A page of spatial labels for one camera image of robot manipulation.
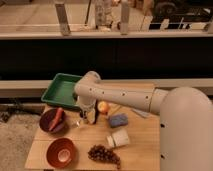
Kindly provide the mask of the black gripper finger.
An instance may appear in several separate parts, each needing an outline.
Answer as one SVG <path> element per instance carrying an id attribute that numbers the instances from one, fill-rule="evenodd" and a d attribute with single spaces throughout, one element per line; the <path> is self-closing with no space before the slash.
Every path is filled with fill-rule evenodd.
<path id="1" fill-rule="evenodd" d="M 90 118 L 91 124 L 96 124 L 97 122 L 97 118 L 99 116 L 99 111 L 97 106 L 98 106 L 98 103 L 96 102 L 94 109 L 91 111 L 91 118 Z"/>
<path id="2" fill-rule="evenodd" d="M 85 111 L 80 111 L 80 117 L 82 118 L 84 123 L 86 123 L 86 124 L 88 123 L 88 119 L 87 119 Z"/>

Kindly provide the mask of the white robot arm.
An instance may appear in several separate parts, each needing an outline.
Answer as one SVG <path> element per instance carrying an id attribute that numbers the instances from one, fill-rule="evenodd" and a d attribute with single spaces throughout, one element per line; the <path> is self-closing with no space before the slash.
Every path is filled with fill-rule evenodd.
<path id="1" fill-rule="evenodd" d="M 89 71 L 74 91 L 84 111 L 104 100 L 159 116 L 160 171 L 213 171 L 213 102 L 199 89 L 109 86 Z"/>

